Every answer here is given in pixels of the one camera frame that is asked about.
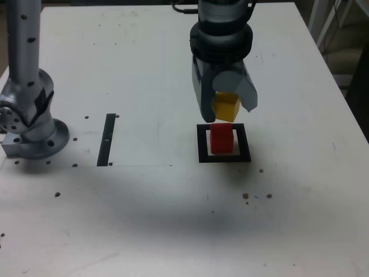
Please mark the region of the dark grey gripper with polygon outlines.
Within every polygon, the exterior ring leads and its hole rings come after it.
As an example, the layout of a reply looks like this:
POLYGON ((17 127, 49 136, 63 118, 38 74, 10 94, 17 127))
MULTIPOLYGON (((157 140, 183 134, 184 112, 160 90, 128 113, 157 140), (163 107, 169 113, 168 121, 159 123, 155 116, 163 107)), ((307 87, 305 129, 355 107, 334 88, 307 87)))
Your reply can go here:
POLYGON ((199 110, 205 122, 212 123, 216 120, 213 109, 215 91, 234 93, 248 112, 258 106, 257 90, 243 61, 209 62, 193 55, 191 72, 199 110))

